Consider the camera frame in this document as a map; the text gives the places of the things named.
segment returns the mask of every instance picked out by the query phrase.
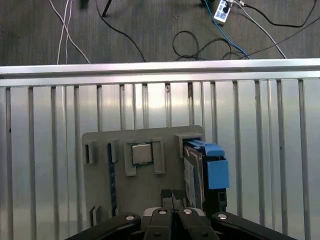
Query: silver metal panel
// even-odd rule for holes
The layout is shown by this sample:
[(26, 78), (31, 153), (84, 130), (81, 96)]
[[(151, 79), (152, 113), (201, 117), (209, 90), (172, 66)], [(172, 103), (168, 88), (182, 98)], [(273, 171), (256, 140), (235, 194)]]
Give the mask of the silver metal panel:
[(192, 83), (194, 125), (202, 126), (202, 84)]
[(260, 223), (255, 82), (238, 82), (238, 94), (243, 217)]
[(144, 105), (143, 105), (143, 86), (142, 84), (134, 85), (134, 129), (144, 128)]
[(318, 239), (319, 77), (320, 59), (0, 67), (1, 239), (87, 227), (83, 133), (192, 124), (225, 149), (230, 212)]
[(124, 99), (124, 129), (135, 129), (135, 111), (134, 111), (134, 86), (132, 84), (126, 84), (123, 88)]
[(172, 83), (171, 124), (172, 127), (189, 125), (188, 83)]
[(6, 89), (0, 88), (0, 239), (9, 239), (9, 182), (7, 153), (7, 105)]
[(236, 150), (234, 91), (231, 81), (215, 83), (218, 142), (229, 163), (230, 188), (227, 189), (227, 211), (237, 214)]
[(76, 158), (76, 108), (75, 106), (75, 88), (73, 86), (65, 87), (65, 118), (66, 118), (66, 151), (67, 151), (67, 174), (68, 174), (68, 226), (69, 235), (72, 236), (80, 231), (80, 215), (78, 214), (80, 205), (78, 197), (78, 164)]
[(32, 171), (29, 148), (29, 90), (11, 88), (11, 144), (12, 144), (12, 197), (13, 239), (32, 240), (35, 236), (35, 215), (32, 210)]
[(149, 128), (167, 126), (166, 87), (164, 83), (148, 84)]
[(55, 136), (56, 136), (56, 184), (59, 239), (69, 236), (69, 202), (68, 202), (68, 155), (67, 155), (67, 117), (66, 87), (57, 86), (55, 90)]
[(83, 169), (83, 156), (81, 149), (81, 137), (83, 134), (88, 132), (98, 131), (98, 105), (97, 105), (97, 86), (79, 86), (78, 93), (78, 104), (79, 104), (79, 138), (76, 139), (78, 158), (81, 161), (77, 161), (79, 164), (78, 185), (80, 191), (80, 205), (82, 215), (83, 229), (88, 227), (87, 223), (87, 209), (86, 209), (86, 195), (84, 185), (84, 169)]
[(209, 81), (202, 83), (202, 127), (207, 142), (213, 141), (212, 130), (212, 92)]
[(268, 122), (271, 168), (271, 199), (272, 199), (272, 228), (282, 233), (282, 203), (281, 203), (281, 171), (279, 146), (279, 119), (277, 82), (268, 80)]
[(54, 179), (51, 88), (33, 89), (36, 236), (53, 240)]
[(299, 91), (297, 80), (282, 82), (288, 234), (304, 238)]
[(271, 161), (270, 161), (270, 126), (269, 126), (269, 102), (268, 102), (268, 88), (269, 83), (267, 81), (260, 81), (256, 83), (259, 87), (260, 93), (260, 108), (261, 111), (261, 155), (262, 169), (259, 174), (262, 174), (261, 186), (259, 187), (260, 197), (263, 197), (262, 206), (264, 213), (264, 225), (270, 229), (273, 228), (273, 216), (272, 216), (272, 188), (271, 188)]
[(102, 131), (121, 129), (119, 85), (102, 86)]
[(310, 238), (320, 239), (320, 80), (304, 81), (307, 170), (309, 187)]

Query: gray 3d printed tray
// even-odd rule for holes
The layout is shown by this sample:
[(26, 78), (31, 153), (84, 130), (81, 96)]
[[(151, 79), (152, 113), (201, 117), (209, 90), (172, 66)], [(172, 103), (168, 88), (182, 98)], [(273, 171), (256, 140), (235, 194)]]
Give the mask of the gray 3d printed tray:
[(89, 227), (117, 215), (161, 206), (162, 189), (185, 189), (183, 140), (204, 139), (201, 126), (88, 132), (82, 136)]

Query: blue cable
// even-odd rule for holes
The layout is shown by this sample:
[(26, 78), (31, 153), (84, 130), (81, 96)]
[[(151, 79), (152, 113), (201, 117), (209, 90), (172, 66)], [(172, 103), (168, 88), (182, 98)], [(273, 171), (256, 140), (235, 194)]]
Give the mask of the blue cable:
[(240, 52), (242, 52), (248, 59), (250, 59), (250, 57), (248, 56), (248, 54), (241, 48), (239, 47), (237, 44), (235, 44), (234, 42), (232, 42), (228, 37), (227, 35), (225, 34), (225, 32), (221, 29), (221, 27), (219, 27), (219, 25), (217, 24), (214, 16), (212, 15), (212, 12), (210, 10), (210, 7), (207, 3), (207, 0), (204, 1), (205, 2), (205, 5), (206, 5), (206, 8), (208, 9), (209, 11), (209, 14), (212, 18), (212, 21), (213, 23), (215, 24), (215, 26), (219, 29), (219, 31), (221, 32), (221, 34), (223, 35), (223, 37), (225, 38), (225, 40), (227, 40), (232, 46), (234, 46), (236, 49), (238, 49)]

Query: metal pin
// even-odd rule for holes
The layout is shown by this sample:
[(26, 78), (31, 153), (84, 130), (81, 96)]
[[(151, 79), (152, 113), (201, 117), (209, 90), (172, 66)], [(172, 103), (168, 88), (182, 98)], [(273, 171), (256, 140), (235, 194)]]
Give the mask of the metal pin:
[(131, 221), (131, 220), (135, 219), (135, 217), (134, 216), (127, 216), (125, 219), (127, 219), (128, 221)]
[(191, 214), (191, 213), (192, 213), (192, 211), (191, 211), (190, 209), (185, 209), (185, 210), (183, 210), (183, 212), (184, 212), (185, 214)]
[(219, 215), (218, 215), (218, 218), (221, 219), (221, 220), (226, 220), (226, 219), (227, 219), (227, 216), (224, 215), (224, 214), (219, 214)]

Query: cable on floor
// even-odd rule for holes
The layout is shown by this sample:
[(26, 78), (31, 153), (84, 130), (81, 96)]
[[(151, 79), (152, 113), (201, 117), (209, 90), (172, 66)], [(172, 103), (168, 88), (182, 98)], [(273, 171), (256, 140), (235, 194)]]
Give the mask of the cable on floor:
[(128, 34), (126, 34), (126, 33), (124, 33), (123, 31), (120, 31), (120, 30), (116, 29), (115, 27), (111, 26), (111, 25), (102, 17), (102, 15), (101, 15), (101, 13), (100, 13), (100, 11), (99, 11), (98, 1), (97, 1), (97, 0), (95, 0), (95, 6), (96, 6), (96, 11), (97, 11), (100, 19), (101, 19), (109, 28), (111, 28), (113, 31), (115, 31), (115, 32), (117, 32), (117, 33), (125, 36), (126, 38), (128, 38), (128, 39), (133, 43), (133, 45), (136, 47), (136, 49), (138, 50), (138, 52), (140, 53), (141, 58), (143, 59), (143, 61), (146, 62), (146, 59), (145, 59), (144, 55), (142, 54), (140, 48), (139, 48), (138, 45), (135, 43), (135, 41), (133, 41), (133, 39), (132, 39)]
[(219, 29), (219, 31), (221, 32), (221, 34), (223, 35), (223, 37), (230, 43), (230, 45), (232, 45), (233, 47), (235, 47), (236, 49), (238, 49), (238, 50), (239, 50), (240, 52), (242, 52), (245, 56), (248, 56), (247, 53), (246, 53), (241, 47), (239, 47), (237, 44), (235, 44), (234, 42), (232, 42), (232, 41), (227, 37), (227, 35), (225, 34), (225, 32), (224, 32), (224, 31), (219, 27), (219, 25), (217, 24), (217, 22), (216, 22), (213, 14), (212, 14), (212, 12), (211, 12), (211, 10), (210, 10), (210, 7), (209, 7), (209, 5), (208, 5), (208, 3), (207, 3), (206, 0), (204, 0), (204, 3), (205, 3), (205, 5), (206, 5), (206, 8), (207, 8), (207, 10), (208, 10), (211, 18), (212, 18), (213, 23), (214, 23), (215, 26)]
[[(192, 55), (186, 55), (186, 54), (180, 54), (180, 53), (178, 53), (178, 51), (176, 50), (176, 47), (175, 47), (175, 41), (176, 41), (176, 38), (177, 38), (180, 34), (188, 34), (188, 35), (190, 35), (190, 36), (192, 37), (192, 39), (193, 39), (194, 42), (195, 42), (195, 46), (196, 46), (196, 52), (195, 52), (194, 54), (192, 54)], [(198, 60), (204, 60), (204, 61), (206, 61), (207, 59), (202, 58), (202, 57), (199, 57), (199, 54), (200, 54), (203, 50), (205, 50), (209, 45), (211, 45), (211, 44), (213, 44), (213, 43), (217, 43), (217, 42), (223, 42), (223, 43), (227, 44), (227, 46), (229, 47), (229, 52), (232, 51), (232, 50), (231, 50), (231, 45), (230, 45), (230, 43), (229, 43), (227, 40), (225, 40), (224, 38), (216, 38), (216, 39), (213, 39), (213, 40), (209, 41), (207, 44), (205, 44), (205, 45), (200, 49), (200, 48), (199, 48), (199, 41), (198, 41), (196, 35), (194, 35), (191, 31), (186, 31), (186, 30), (180, 31), (180, 32), (178, 32), (176, 35), (174, 35), (173, 40), (172, 40), (172, 49), (173, 49), (174, 53), (175, 53), (176, 55), (178, 55), (178, 58), (177, 58), (175, 61), (179, 61), (180, 59), (194, 59), (194, 60), (196, 60), (196, 61), (198, 61)]]
[[(69, 18), (68, 18), (68, 23), (66, 25), (66, 28), (68, 29), (69, 31), (69, 24), (70, 24), (70, 19), (71, 19), (71, 14), (72, 14), (72, 3), (74, 2), (74, 0), (71, 0), (70, 2), (70, 12), (69, 12)], [(68, 64), (68, 36), (67, 38), (65, 39), (65, 64)]]
[(229, 59), (228, 60), (231, 60), (231, 56), (232, 55), (235, 55), (238, 57), (238, 59), (241, 59), (241, 58), (246, 58), (246, 59), (249, 59), (247, 58), (247, 56), (245, 56), (241, 51), (228, 51), (226, 54), (223, 55), (223, 57), (221, 58), (221, 60), (225, 60), (226, 56), (229, 55)]
[(52, 7), (52, 9), (54, 10), (55, 14), (59, 17), (60, 21), (62, 22), (62, 24), (63, 24), (63, 26), (64, 26), (64, 29), (65, 29), (65, 32), (66, 32), (67, 36), (68, 36), (69, 39), (70, 39), (70, 42), (71, 42), (72, 45), (75, 47), (75, 49), (77, 49), (78, 52), (85, 58), (86, 62), (87, 62), (88, 64), (90, 64), (90, 61), (88, 60), (87, 56), (84, 54), (84, 52), (83, 52), (83, 51), (75, 44), (75, 42), (72, 40), (72, 38), (71, 38), (71, 36), (70, 36), (70, 34), (69, 34), (69, 32), (68, 32), (68, 28), (67, 28), (65, 22), (64, 22), (63, 18), (61, 17), (61, 15), (60, 15), (60, 14), (58, 13), (58, 11), (56, 10), (53, 2), (52, 2), (51, 0), (48, 0), (48, 1), (50, 2), (51, 7)]
[(302, 27), (307, 23), (307, 21), (309, 20), (312, 12), (314, 11), (314, 9), (315, 9), (315, 7), (316, 7), (317, 1), (318, 1), (318, 0), (314, 0), (313, 6), (312, 6), (309, 14), (307, 15), (305, 21), (304, 21), (302, 24), (300, 24), (300, 25), (274, 23), (274, 22), (272, 22), (262, 11), (260, 11), (260, 10), (257, 9), (256, 7), (251, 6), (251, 5), (249, 5), (249, 4), (246, 4), (246, 3), (245, 3), (243, 6), (244, 6), (245, 8), (253, 9), (253, 10), (255, 10), (256, 12), (258, 12), (259, 14), (261, 14), (261, 15), (262, 15), (270, 24), (272, 24), (273, 26), (287, 27), (287, 28), (302, 28)]
[(296, 33), (294, 33), (294, 34), (286, 37), (285, 39), (283, 39), (282, 41), (278, 42), (277, 44), (268, 46), (268, 47), (263, 48), (263, 49), (258, 50), (258, 51), (254, 51), (254, 52), (248, 54), (248, 56), (251, 56), (251, 55), (254, 55), (254, 54), (257, 54), (257, 53), (261, 53), (261, 52), (263, 52), (263, 51), (265, 51), (265, 50), (268, 50), (268, 49), (271, 49), (271, 48), (275, 47), (276, 45), (282, 44), (283, 42), (285, 42), (285, 41), (289, 40), (290, 38), (294, 37), (295, 35), (301, 33), (303, 30), (307, 29), (308, 27), (310, 27), (312, 24), (316, 23), (316, 22), (319, 21), (319, 20), (320, 20), (320, 17), (318, 17), (317, 19), (313, 20), (313, 21), (310, 22), (307, 26), (303, 27), (302, 29), (300, 29), (300, 30), (297, 31)]
[(283, 56), (284, 59), (287, 59), (286, 55), (284, 54), (284, 52), (280, 49), (280, 47), (278, 46), (278, 44), (276, 43), (276, 41), (272, 38), (272, 36), (267, 32), (267, 30), (265, 30), (259, 23), (257, 23), (257, 21), (255, 21), (247, 12), (246, 10), (241, 6), (240, 3), (238, 3), (236, 0), (232, 1), (234, 4), (236, 4), (239, 8), (241, 8), (241, 10), (244, 12), (245, 15), (247, 15), (247, 17), (249, 19), (251, 19), (251, 21), (257, 25), (268, 37), (269, 39), (275, 44), (275, 47), (278, 49), (279, 53)]
[[(65, 8), (64, 8), (64, 16), (63, 16), (63, 22), (64, 23), (66, 22), (68, 4), (69, 4), (69, 0), (66, 1)], [(64, 30), (65, 30), (65, 28), (64, 28), (64, 26), (62, 26), (61, 35), (60, 35), (60, 41), (59, 41), (59, 47), (58, 47), (58, 56), (57, 56), (57, 59), (56, 59), (56, 64), (57, 65), (59, 64), (59, 60), (60, 60), (61, 44), (62, 44), (62, 38), (64, 37)]]

